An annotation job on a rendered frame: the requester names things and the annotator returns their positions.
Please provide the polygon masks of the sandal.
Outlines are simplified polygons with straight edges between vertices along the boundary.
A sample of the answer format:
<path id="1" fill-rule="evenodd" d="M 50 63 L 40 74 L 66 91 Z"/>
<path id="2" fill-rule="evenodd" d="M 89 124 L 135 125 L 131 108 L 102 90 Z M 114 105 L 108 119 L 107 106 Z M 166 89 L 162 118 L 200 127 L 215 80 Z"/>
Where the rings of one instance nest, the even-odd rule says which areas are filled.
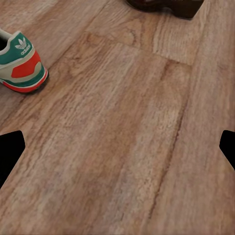
<path id="1" fill-rule="evenodd" d="M 128 4 L 140 11 L 152 11 L 168 7 L 179 18 L 192 19 L 204 0 L 126 0 Z"/>

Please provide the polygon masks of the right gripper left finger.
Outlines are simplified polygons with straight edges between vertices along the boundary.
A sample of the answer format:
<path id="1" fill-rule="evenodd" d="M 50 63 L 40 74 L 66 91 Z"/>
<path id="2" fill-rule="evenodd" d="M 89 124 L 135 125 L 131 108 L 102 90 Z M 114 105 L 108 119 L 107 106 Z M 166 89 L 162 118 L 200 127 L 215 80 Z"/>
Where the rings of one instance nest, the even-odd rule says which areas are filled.
<path id="1" fill-rule="evenodd" d="M 0 189 L 25 149 L 22 131 L 0 136 Z"/>

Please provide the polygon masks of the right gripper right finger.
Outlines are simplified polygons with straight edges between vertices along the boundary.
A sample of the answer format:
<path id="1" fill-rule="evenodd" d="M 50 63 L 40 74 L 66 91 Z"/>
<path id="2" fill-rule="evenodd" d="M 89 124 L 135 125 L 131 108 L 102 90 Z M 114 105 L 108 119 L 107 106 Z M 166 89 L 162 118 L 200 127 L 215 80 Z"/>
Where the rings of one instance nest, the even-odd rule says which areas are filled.
<path id="1" fill-rule="evenodd" d="M 235 132 L 224 130 L 219 147 L 235 170 Z"/>

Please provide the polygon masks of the gym shoe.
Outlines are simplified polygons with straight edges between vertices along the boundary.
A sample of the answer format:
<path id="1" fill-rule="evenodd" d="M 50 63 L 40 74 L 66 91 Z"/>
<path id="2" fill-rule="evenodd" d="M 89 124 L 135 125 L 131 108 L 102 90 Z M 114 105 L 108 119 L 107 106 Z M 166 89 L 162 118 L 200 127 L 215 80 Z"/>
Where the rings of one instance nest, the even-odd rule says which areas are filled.
<path id="1" fill-rule="evenodd" d="M 0 29 L 0 82 L 15 92 L 31 94 L 48 77 L 38 52 L 23 33 L 12 35 Z"/>

